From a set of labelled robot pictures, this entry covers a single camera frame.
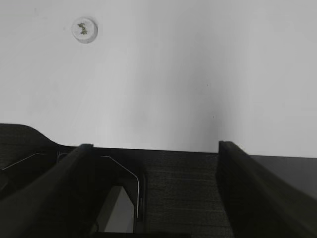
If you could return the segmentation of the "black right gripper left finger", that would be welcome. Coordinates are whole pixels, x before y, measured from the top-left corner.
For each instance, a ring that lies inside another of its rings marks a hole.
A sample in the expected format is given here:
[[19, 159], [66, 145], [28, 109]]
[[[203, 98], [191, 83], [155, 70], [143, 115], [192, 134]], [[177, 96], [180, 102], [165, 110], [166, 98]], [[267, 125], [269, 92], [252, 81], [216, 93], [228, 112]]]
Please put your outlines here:
[[30, 185], [3, 199], [0, 202], [0, 236], [21, 237], [92, 149], [92, 144], [81, 144]]

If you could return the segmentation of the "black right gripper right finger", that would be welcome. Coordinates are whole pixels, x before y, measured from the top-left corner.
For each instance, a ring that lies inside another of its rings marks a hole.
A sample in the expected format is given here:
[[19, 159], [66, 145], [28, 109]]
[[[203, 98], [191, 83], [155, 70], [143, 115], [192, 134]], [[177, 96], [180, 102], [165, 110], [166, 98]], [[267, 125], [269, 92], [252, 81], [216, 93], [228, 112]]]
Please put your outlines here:
[[315, 238], [317, 201], [236, 144], [218, 144], [217, 187], [236, 238]]

